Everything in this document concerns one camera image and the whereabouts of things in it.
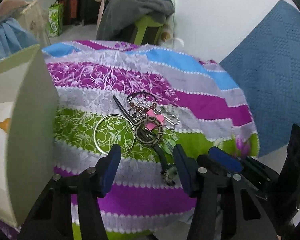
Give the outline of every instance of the blue cushion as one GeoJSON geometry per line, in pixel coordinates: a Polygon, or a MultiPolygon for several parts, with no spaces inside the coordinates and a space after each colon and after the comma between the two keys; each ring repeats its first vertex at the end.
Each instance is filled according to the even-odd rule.
{"type": "Polygon", "coordinates": [[[64,43],[56,43],[43,48],[42,51],[53,57],[62,57],[72,54],[74,52],[79,52],[80,50],[75,46],[71,46],[64,43]]]}
{"type": "Polygon", "coordinates": [[[300,126],[300,12],[279,1],[220,63],[243,89],[266,155],[300,126]]]}

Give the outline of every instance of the purple stripe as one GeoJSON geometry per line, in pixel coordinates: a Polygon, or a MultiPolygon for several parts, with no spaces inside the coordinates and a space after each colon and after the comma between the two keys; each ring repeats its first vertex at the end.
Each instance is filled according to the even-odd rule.
{"type": "Polygon", "coordinates": [[[127,95],[146,90],[156,95],[162,105],[188,107],[198,119],[230,118],[235,126],[252,121],[247,105],[227,107],[226,101],[217,96],[176,91],[165,78],[157,74],[126,71],[89,62],[49,63],[48,69],[56,86],[116,90],[127,95]]]}
{"type": "Polygon", "coordinates": [[[244,125],[252,121],[247,105],[228,107],[223,98],[207,95],[175,92],[179,106],[188,107],[198,119],[232,119],[234,126],[244,125]]]}
{"type": "Polygon", "coordinates": [[[0,220],[0,229],[6,235],[9,236],[10,240],[16,240],[18,236],[18,232],[11,226],[7,225],[6,223],[0,220]]]}
{"type": "MultiPolygon", "coordinates": [[[[71,172],[54,168],[55,173],[63,177],[72,176],[71,172]]],[[[77,196],[71,196],[71,202],[77,204],[77,196]]],[[[181,188],[141,188],[112,185],[111,191],[104,198],[98,199],[100,210],[118,215],[154,216],[180,213],[191,210],[196,203],[181,188]]]]}
{"type": "Polygon", "coordinates": [[[102,45],[101,43],[97,44],[97,43],[92,42],[92,41],[76,41],[76,42],[78,42],[82,45],[88,46],[88,47],[90,47],[92,49],[95,49],[95,50],[115,49],[115,50],[120,50],[120,51],[130,51],[130,50],[134,50],[134,49],[139,48],[138,45],[130,44],[130,43],[127,43],[127,42],[120,42],[120,41],[118,41],[117,44],[115,44],[113,48],[110,47],[110,46],[102,45]]]}
{"type": "Polygon", "coordinates": [[[210,59],[208,61],[203,61],[203,60],[199,60],[199,63],[201,65],[206,65],[206,64],[217,64],[217,62],[215,62],[213,59],[210,59]]]}

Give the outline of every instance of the pink tag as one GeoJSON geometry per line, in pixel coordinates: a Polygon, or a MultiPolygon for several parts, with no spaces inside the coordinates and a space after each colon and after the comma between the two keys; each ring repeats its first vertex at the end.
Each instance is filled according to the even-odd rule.
{"type": "MultiPolygon", "coordinates": [[[[156,117],[161,124],[164,124],[164,116],[162,114],[155,114],[154,111],[150,109],[147,112],[147,115],[156,117]]],[[[156,125],[150,122],[146,125],[146,127],[151,131],[156,127],[156,125]]]]}

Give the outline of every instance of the orange shape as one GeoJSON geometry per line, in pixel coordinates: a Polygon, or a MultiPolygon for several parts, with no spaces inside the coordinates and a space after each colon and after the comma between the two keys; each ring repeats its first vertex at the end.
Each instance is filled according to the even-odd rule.
{"type": "Polygon", "coordinates": [[[163,33],[161,33],[161,37],[160,38],[161,38],[162,41],[167,41],[167,40],[171,39],[171,36],[170,36],[170,33],[163,32],[163,33]]]}
{"type": "Polygon", "coordinates": [[[3,122],[0,122],[0,129],[4,130],[6,133],[8,133],[10,121],[11,121],[11,118],[8,117],[3,122]]]}

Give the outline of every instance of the metal screw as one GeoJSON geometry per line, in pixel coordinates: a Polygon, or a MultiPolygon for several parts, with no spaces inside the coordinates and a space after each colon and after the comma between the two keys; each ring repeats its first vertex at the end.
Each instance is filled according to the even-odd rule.
{"type": "Polygon", "coordinates": [[[53,175],[52,179],[54,181],[57,181],[57,180],[61,179],[61,175],[60,174],[55,174],[55,175],[53,175]]]}
{"type": "Polygon", "coordinates": [[[201,174],[205,174],[205,173],[207,173],[207,169],[204,167],[200,167],[200,168],[198,168],[198,172],[201,174]]]}
{"type": "Polygon", "coordinates": [[[234,175],[233,175],[233,178],[234,178],[236,181],[241,180],[241,176],[240,176],[239,174],[234,174],[234,175]]]}
{"type": "Polygon", "coordinates": [[[87,168],[87,173],[92,174],[96,172],[96,168],[95,167],[89,167],[87,168]]]}

